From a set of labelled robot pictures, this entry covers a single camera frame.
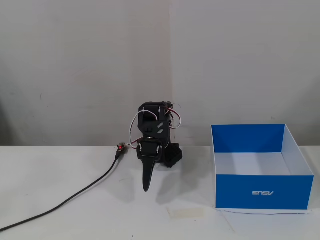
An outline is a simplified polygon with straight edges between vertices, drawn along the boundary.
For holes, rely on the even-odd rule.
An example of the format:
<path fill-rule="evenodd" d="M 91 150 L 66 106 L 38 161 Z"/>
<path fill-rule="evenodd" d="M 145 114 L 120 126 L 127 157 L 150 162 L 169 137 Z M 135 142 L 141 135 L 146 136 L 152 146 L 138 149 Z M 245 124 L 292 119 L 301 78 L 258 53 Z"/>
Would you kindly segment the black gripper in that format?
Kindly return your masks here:
<path fill-rule="evenodd" d="M 147 192 L 151 185 L 154 167 L 162 159 L 163 143 L 155 138 L 142 138 L 137 141 L 137 157 L 142 160 L 142 185 Z"/>

